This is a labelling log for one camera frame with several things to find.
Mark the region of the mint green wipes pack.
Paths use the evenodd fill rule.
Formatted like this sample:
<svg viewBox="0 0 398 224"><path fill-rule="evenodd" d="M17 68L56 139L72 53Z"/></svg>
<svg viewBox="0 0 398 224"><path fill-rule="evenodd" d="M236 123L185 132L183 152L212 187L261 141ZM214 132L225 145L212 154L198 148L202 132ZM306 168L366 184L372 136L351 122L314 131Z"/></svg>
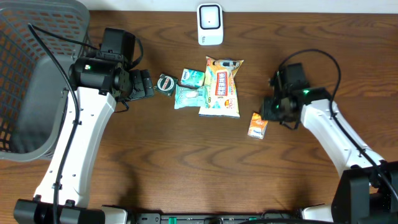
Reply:
<svg viewBox="0 0 398 224"><path fill-rule="evenodd" d="M174 108L177 110L184 107L204 107L208 104L207 94L206 86L192 89L177 85Z"/></svg>

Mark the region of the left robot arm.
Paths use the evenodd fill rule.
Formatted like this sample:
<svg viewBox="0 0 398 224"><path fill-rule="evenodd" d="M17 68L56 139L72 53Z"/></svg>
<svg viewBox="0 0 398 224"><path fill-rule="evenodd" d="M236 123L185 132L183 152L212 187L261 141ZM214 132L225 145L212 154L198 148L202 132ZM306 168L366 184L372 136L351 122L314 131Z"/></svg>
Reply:
<svg viewBox="0 0 398 224"><path fill-rule="evenodd" d="M142 43L134 34L106 28L99 47L61 70L68 93L66 112L49 168L34 198L16 202L18 223L132 223L115 205L90 210L90 183L104 129L116 105L149 98L154 89L134 56Z"/></svg>

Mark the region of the orange tissue pack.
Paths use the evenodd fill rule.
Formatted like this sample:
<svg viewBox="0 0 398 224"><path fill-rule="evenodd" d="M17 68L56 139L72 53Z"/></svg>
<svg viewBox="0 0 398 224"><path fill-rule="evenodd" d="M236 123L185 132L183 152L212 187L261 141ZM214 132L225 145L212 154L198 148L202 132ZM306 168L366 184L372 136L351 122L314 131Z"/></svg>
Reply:
<svg viewBox="0 0 398 224"><path fill-rule="evenodd" d="M263 120L261 115L253 113L248 129L248 136L252 138L263 139L267 129L268 121Z"/></svg>

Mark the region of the teal white tissue pack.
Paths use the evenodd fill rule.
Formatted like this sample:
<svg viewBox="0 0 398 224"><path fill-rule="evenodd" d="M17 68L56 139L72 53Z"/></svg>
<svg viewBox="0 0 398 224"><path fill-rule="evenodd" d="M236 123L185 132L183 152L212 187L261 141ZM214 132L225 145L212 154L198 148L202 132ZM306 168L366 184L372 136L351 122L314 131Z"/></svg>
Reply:
<svg viewBox="0 0 398 224"><path fill-rule="evenodd" d="M188 86L192 88L199 88L203 86L205 81L205 73L197 70L191 70L184 68L182 72L182 78L180 83L183 86Z"/></svg>

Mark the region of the dark green round-label pack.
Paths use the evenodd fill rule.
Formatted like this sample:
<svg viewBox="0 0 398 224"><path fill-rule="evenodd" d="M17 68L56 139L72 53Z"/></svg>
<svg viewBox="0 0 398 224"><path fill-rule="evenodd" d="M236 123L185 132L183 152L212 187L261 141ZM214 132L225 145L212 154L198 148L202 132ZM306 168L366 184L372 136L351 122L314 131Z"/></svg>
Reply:
<svg viewBox="0 0 398 224"><path fill-rule="evenodd" d="M177 83L177 78L161 73L156 85L154 86L154 90L165 96L171 97L176 89Z"/></svg>

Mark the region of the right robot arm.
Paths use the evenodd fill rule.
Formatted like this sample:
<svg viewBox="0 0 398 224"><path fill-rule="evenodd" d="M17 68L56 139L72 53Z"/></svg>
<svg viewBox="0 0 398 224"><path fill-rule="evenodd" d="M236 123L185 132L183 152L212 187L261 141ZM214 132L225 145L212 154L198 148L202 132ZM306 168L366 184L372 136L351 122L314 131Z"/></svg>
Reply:
<svg viewBox="0 0 398 224"><path fill-rule="evenodd" d="M269 80L261 116L283 126L302 124L336 167L340 182L329 205L303 208L303 220L332 223L397 223L397 163L373 151L344 119L327 89L312 88L301 64L279 68Z"/></svg>

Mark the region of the large beige snack bag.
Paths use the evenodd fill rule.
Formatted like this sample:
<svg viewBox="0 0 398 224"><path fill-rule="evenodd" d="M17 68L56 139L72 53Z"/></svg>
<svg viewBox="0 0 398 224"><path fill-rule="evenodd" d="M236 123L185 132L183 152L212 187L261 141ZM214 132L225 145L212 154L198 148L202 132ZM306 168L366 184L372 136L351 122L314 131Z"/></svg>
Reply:
<svg viewBox="0 0 398 224"><path fill-rule="evenodd" d="M207 89L206 105L200 116L239 118L238 94L234 78L244 60L220 59L206 56L204 85Z"/></svg>

